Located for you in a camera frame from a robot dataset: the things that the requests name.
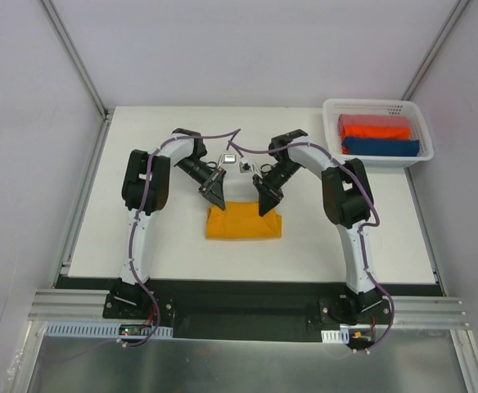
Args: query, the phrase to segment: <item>white basket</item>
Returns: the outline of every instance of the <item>white basket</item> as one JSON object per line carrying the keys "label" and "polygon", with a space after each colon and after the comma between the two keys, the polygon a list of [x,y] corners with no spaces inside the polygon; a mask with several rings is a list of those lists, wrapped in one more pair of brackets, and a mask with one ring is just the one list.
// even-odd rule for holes
{"label": "white basket", "polygon": [[[406,116],[410,120],[410,139],[419,141],[417,157],[353,156],[343,154],[337,122],[339,115],[390,115]],[[369,166],[407,168],[419,161],[428,161],[434,156],[434,148],[425,118],[419,107],[410,101],[391,100],[326,100],[322,104],[322,121],[327,136],[328,150],[333,156],[350,160],[359,158]]]}

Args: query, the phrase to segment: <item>white table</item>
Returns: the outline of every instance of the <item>white table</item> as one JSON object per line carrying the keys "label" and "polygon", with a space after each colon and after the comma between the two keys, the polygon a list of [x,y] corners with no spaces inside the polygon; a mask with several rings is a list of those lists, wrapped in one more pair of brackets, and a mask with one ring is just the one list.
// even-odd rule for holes
{"label": "white table", "polygon": [[[127,214],[121,186],[133,149],[153,150],[176,128],[203,135],[241,128],[236,142],[266,149],[270,138],[303,129],[326,145],[321,110],[316,108],[149,107],[115,110],[88,207],[74,250],[69,276],[119,277],[127,250]],[[216,160],[224,140],[206,141]],[[274,162],[256,156],[259,164]],[[382,282],[434,283],[431,264],[403,169],[367,168],[381,226],[369,237],[377,277]],[[222,242],[205,239],[208,202],[199,185],[172,168],[169,199],[157,223],[150,255],[153,278],[237,281],[343,282],[345,261],[336,228],[322,209],[321,182],[300,169],[284,186],[277,208],[283,236],[269,241]],[[230,171],[228,199],[257,200],[251,176]]]}

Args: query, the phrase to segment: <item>navy blue folded cloth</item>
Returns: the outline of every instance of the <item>navy blue folded cloth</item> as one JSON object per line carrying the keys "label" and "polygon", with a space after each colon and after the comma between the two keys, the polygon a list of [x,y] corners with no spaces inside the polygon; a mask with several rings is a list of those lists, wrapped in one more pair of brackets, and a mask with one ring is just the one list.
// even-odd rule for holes
{"label": "navy blue folded cloth", "polygon": [[342,145],[356,156],[415,157],[419,154],[419,141],[346,137]]}

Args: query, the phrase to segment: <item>gray wall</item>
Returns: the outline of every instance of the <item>gray wall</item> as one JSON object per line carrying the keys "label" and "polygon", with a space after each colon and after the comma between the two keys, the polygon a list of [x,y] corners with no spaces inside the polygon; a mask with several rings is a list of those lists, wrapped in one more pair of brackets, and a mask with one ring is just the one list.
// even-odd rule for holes
{"label": "gray wall", "polygon": [[0,386],[99,124],[38,3],[0,0]]}
{"label": "gray wall", "polygon": [[414,101],[435,144],[434,159],[413,167],[415,187],[443,279],[466,301],[478,343],[478,1]]}
{"label": "gray wall", "polygon": [[456,0],[55,0],[103,101],[397,98]]}

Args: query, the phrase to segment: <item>folded yellow shirt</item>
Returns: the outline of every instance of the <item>folded yellow shirt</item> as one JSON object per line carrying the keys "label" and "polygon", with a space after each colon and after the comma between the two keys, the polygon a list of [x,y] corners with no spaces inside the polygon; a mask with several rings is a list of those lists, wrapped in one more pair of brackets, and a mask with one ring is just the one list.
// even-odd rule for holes
{"label": "folded yellow shirt", "polygon": [[226,210],[208,209],[207,239],[272,239],[282,236],[282,218],[275,209],[259,217],[258,202],[226,202]]}

